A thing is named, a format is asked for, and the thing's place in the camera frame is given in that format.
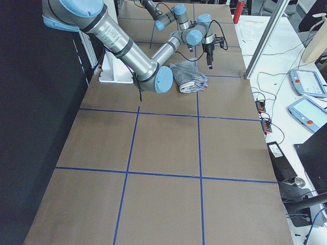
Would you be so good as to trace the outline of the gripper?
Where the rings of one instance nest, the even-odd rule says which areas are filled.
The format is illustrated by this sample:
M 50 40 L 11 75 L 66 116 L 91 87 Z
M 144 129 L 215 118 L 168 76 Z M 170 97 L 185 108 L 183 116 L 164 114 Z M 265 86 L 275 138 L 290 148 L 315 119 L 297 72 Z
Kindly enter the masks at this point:
M 192 45 L 187 44 L 187 47 L 188 47 L 188 49 L 189 49 L 189 52 L 193 52 L 193 46 L 192 46 Z
M 213 69 L 213 52 L 215 50 L 215 43 L 204 43 L 203 44 L 203 52 L 206 53 L 206 62 L 209 69 Z

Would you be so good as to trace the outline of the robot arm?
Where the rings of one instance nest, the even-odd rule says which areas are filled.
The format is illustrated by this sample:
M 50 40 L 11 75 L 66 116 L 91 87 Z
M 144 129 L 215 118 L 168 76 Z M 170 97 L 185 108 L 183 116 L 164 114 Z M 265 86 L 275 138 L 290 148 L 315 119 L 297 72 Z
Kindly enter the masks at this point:
M 192 45 L 184 41 L 182 35 L 183 31 L 191 29 L 191 21 L 188 18 L 184 4 L 177 5 L 171 9 L 168 7 L 169 11 L 166 14 L 163 14 L 153 1 L 140 1 L 140 3 L 151 14 L 155 21 L 155 26 L 159 31 L 165 29 L 174 21 L 177 22 L 177 28 L 180 28 L 180 30 L 170 34 L 167 42 L 157 50 L 152 58 L 158 58 L 159 55 L 163 55 L 168 59 L 176 53 L 182 44 L 186 44 L 189 51 L 191 53 L 193 52 Z
M 182 44 L 193 47 L 202 43 L 209 58 L 208 66 L 212 66 L 216 38 L 210 14 L 201 14 L 195 23 L 191 23 L 183 4 L 174 6 L 166 14 L 152 1 L 141 1 L 140 4 L 153 17 L 159 31 L 174 21 L 180 26 L 180 30 L 173 32 L 151 58 L 109 15 L 103 1 L 42 1 L 42 18 L 47 27 L 94 36 L 133 70 L 133 82 L 140 92 L 165 93 L 171 89 L 173 73 L 164 64 Z

